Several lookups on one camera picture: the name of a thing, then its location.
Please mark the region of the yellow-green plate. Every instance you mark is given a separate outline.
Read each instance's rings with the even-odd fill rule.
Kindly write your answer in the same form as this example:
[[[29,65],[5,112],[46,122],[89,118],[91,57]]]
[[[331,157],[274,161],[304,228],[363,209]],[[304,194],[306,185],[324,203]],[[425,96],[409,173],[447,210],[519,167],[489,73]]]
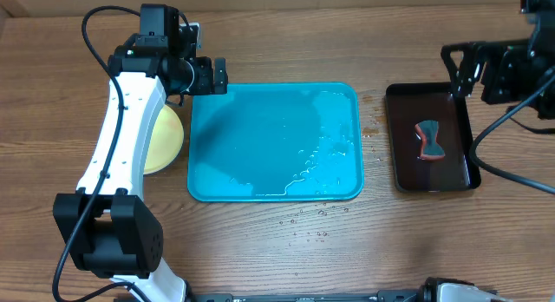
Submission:
[[[154,174],[168,167],[180,153],[184,137],[180,118],[172,108],[164,106],[153,127],[144,175]]]

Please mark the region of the orange and black sponge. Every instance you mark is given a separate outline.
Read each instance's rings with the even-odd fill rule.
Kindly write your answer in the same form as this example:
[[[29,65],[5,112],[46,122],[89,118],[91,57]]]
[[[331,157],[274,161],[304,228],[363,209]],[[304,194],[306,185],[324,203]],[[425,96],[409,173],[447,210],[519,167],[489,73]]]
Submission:
[[[439,161],[445,157],[445,151],[439,145],[437,136],[439,122],[425,120],[415,124],[415,132],[421,141],[419,159],[423,161]]]

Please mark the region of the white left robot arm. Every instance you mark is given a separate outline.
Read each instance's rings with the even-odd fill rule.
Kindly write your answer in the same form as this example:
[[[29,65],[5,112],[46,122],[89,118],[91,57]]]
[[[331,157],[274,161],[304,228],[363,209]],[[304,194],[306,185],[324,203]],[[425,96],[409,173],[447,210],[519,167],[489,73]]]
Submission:
[[[58,194],[61,261],[122,287],[139,301],[188,301],[187,283],[163,258],[163,230],[145,204],[144,169],[155,122],[171,96],[223,95],[225,60],[197,56],[200,26],[145,3],[140,29],[101,60],[108,108],[95,151],[71,194]]]

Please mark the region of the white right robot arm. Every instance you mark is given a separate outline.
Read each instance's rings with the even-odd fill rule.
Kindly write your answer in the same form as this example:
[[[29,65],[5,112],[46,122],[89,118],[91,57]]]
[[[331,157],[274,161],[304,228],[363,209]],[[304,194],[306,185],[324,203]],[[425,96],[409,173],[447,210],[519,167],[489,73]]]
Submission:
[[[448,44],[441,48],[441,58],[455,96],[470,95],[481,82],[483,102],[516,103],[478,134],[467,158],[491,174],[553,194],[553,186],[491,166],[477,155],[480,143],[525,107],[534,108],[542,120],[554,118],[554,0],[520,0],[520,12],[534,26],[529,38]]]

